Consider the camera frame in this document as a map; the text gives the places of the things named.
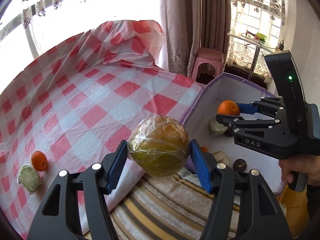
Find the person's right hand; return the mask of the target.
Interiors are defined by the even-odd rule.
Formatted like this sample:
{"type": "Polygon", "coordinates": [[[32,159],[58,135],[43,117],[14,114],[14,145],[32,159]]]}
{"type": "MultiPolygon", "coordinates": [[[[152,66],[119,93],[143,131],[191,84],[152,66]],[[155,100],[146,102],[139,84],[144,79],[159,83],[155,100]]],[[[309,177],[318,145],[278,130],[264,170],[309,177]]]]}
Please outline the person's right hand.
{"type": "Polygon", "coordinates": [[[293,173],[305,173],[308,176],[307,184],[319,186],[320,182],[320,160],[319,156],[297,155],[286,160],[279,160],[281,168],[281,180],[285,184],[293,182],[293,173]]]}

